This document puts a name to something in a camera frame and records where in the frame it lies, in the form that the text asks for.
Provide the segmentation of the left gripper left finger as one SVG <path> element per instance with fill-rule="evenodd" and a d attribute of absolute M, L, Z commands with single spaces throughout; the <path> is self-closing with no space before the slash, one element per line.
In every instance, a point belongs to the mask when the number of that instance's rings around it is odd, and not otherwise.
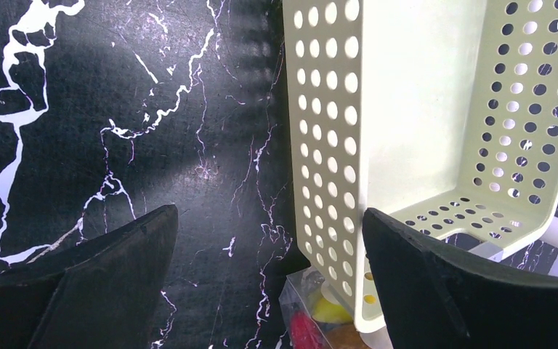
<path fill-rule="evenodd" d="M 0 275 L 0 348 L 148 348 L 178 208 Z"/>

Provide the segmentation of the clear polka dot zip bag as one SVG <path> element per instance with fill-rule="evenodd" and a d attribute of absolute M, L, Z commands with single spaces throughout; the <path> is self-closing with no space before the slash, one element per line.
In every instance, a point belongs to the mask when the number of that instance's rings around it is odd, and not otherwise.
<path fill-rule="evenodd" d="M 352 316 L 326 296 L 324 282 L 313 268 L 286 276 L 279 302 L 292 347 L 367 348 Z"/>

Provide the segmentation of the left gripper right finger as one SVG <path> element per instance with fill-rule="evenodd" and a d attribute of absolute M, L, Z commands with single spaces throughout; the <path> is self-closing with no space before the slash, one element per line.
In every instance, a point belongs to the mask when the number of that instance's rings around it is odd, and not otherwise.
<path fill-rule="evenodd" d="M 486 260 L 374 208 L 362 232 L 395 348 L 558 348 L 558 277 Z"/>

